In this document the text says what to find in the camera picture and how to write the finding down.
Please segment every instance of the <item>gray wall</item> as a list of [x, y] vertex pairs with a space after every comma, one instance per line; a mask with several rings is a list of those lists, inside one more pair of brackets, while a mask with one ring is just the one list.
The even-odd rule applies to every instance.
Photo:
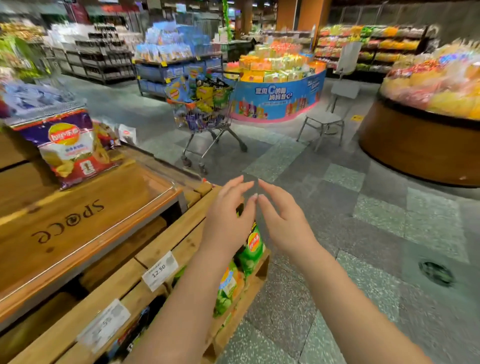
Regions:
[[332, 7], [328, 24], [440, 26], [441, 44], [480, 40], [480, 1]]

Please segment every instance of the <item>hand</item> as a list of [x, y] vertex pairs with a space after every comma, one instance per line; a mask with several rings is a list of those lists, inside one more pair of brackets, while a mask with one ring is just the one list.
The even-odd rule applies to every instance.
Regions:
[[208, 209], [200, 248], [231, 259], [244, 244], [255, 220], [257, 194], [250, 197], [241, 217], [236, 209], [242, 202], [242, 194], [253, 187], [254, 182], [243, 182], [239, 176], [227, 182]]
[[316, 243], [315, 235], [293, 196], [265, 181], [258, 180], [258, 184], [270, 195], [280, 211], [278, 214], [265, 195], [258, 196], [258, 204], [274, 244], [291, 256], [302, 245]]

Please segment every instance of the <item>white chair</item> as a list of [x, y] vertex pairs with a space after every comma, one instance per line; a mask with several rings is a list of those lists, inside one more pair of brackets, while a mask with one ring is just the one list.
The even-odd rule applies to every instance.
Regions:
[[[342, 139], [343, 139], [343, 130], [345, 128], [344, 119], [346, 118], [348, 112], [350, 111], [353, 105], [353, 101], [357, 98], [359, 91], [360, 91], [360, 84], [357, 82], [335, 81], [335, 83], [332, 86], [332, 90], [330, 92], [332, 94], [332, 97], [330, 97], [330, 101], [328, 102], [327, 108], [323, 110], [321, 105], [317, 105], [313, 109], [310, 109], [307, 111], [307, 114], [305, 116], [305, 121], [301, 126], [299, 136], [297, 137], [297, 141], [300, 140], [300, 136], [301, 136], [301, 133], [303, 132], [303, 128], [305, 127], [305, 124], [318, 130], [320, 132], [320, 137], [318, 138], [317, 145], [315, 146], [315, 152], [316, 152], [318, 150], [318, 147], [320, 146], [320, 143], [322, 142], [322, 138], [326, 131], [326, 128], [330, 127], [330, 125], [339, 125], [341, 129], [341, 134], [340, 134], [340, 143], [338, 145], [341, 145]], [[348, 99], [348, 106], [346, 107], [345, 112], [341, 116], [334, 113], [335, 104], [339, 97]], [[320, 126], [312, 125], [308, 123], [308, 119], [319, 123]]]

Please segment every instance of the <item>green vine decoration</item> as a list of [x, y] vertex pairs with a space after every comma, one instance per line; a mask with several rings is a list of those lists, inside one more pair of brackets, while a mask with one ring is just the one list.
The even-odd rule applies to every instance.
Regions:
[[225, 21], [225, 27], [227, 27], [228, 41], [232, 40], [232, 31], [230, 29], [230, 20], [228, 19], [228, 3], [227, 0], [222, 0], [223, 5], [223, 20]]

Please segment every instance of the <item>floor drain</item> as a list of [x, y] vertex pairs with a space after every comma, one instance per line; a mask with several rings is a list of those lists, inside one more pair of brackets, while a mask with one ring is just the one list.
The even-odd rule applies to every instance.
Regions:
[[424, 276], [440, 286], [451, 287], [455, 282], [452, 271], [440, 264], [424, 261], [419, 262], [419, 268]]

